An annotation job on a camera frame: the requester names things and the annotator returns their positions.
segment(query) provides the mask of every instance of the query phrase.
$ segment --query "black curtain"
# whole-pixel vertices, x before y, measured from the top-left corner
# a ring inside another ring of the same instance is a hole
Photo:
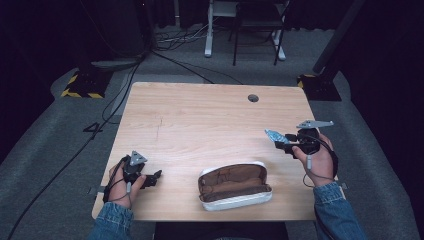
[[[326,66],[348,80],[352,102],[410,197],[421,237],[423,29],[423,1],[365,1]]]
[[[336,29],[353,0],[291,0],[285,29]]]
[[[159,28],[175,25],[174,0],[155,0],[152,5],[153,22]]]
[[[53,81],[74,66],[48,7],[0,1],[0,163],[54,101]]]
[[[189,28],[194,24],[208,23],[208,0],[178,0],[180,27]]]

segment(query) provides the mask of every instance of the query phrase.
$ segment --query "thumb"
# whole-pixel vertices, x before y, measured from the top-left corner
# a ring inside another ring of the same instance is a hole
[[[146,181],[146,175],[143,174],[138,177],[131,186],[131,193],[137,194],[138,190],[140,190],[141,186],[143,186],[144,181]]]
[[[292,147],[294,156],[299,159],[302,163],[306,162],[306,154],[297,146]]]

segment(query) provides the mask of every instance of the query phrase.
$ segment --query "denim sleeve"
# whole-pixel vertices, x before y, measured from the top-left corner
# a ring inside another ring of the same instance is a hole
[[[130,227],[133,217],[130,209],[107,202],[97,216],[87,239],[131,239]]]
[[[314,188],[314,196],[318,239],[367,239],[336,182]]]

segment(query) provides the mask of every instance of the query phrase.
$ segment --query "table leg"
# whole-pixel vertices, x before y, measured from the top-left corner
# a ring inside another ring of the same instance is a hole
[[[281,33],[281,30],[277,30],[272,33],[272,41],[274,41],[276,51],[278,49],[278,41],[280,38],[280,33]],[[286,54],[284,54],[283,46],[280,47],[280,52],[278,53],[278,59],[280,59],[281,61],[286,60]]]
[[[212,56],[212,42],[213,42],[213,0],[209,1],[208,13],[208,34],[206,36],[205,57]]]

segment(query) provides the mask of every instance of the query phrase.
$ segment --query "wooden table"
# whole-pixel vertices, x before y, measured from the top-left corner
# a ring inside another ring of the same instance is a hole
[[[249,101],[250,94],[259,101]],[[107,184],[109,169],[135,150],[148,159],[143,173],[163,171],[155,187],[139,191],[133,203],[136,220],[313,220],[314,199],[312,189],[303,185],[302,165],[276,149],[264,132],[296,133],[306,119],[313,120],[313,114],[297,87],[134,83],[101,185]],[[219,212],[204,210],[199,173],[251,161],[267,166],[272,199]],[[94,218],[102,197],[97,196]]]

